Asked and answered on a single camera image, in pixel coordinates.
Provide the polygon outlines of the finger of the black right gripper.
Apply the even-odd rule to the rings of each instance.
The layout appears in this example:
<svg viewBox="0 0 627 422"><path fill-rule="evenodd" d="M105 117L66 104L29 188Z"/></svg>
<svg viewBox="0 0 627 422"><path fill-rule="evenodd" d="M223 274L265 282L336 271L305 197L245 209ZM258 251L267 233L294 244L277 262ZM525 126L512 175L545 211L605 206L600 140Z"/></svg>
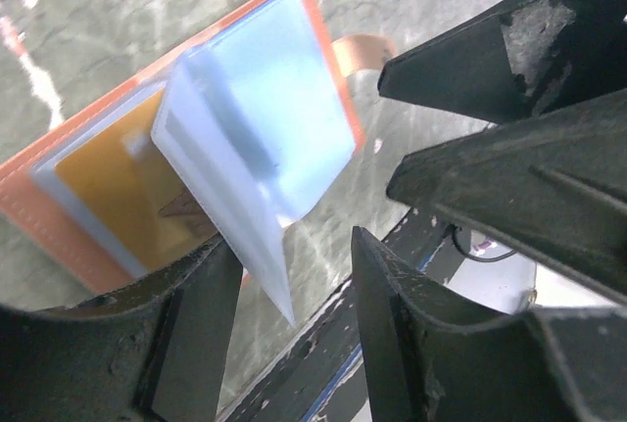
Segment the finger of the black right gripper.
<svg viewBox="0 0 627 422"><path fill-rule="evenodd" d="M626 302L623 91L409 154L386 193Z"/></svg>
<svg viewBox="0 0 627 422"><path fill-rule="evenodd" d="M385 64L380 96L494 123L626 87L626 0L503 0Z"/></svg>

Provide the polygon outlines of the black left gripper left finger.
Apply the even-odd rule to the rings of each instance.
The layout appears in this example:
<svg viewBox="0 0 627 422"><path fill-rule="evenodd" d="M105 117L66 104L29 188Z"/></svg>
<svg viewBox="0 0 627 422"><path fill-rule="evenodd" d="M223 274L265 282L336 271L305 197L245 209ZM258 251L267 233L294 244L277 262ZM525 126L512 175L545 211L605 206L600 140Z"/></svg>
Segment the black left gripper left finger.
<svg viewBox="0 0 627 422"><path fill-rule="evenodd" d="M70 307L1 309L5 421L212 421L242 265L221 240Z"/></svg>

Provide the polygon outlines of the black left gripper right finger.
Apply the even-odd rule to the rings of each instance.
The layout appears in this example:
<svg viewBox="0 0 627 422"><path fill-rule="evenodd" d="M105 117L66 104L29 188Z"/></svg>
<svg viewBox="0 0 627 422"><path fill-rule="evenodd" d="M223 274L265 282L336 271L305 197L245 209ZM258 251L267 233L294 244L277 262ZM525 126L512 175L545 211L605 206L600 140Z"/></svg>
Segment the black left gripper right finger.
<svg viewBox="0 0 627 422"><path fill-rule="evenodd" d="M626 311L504 314L412 270L362 227L353 283L376 421L622 421Z"/></svg>

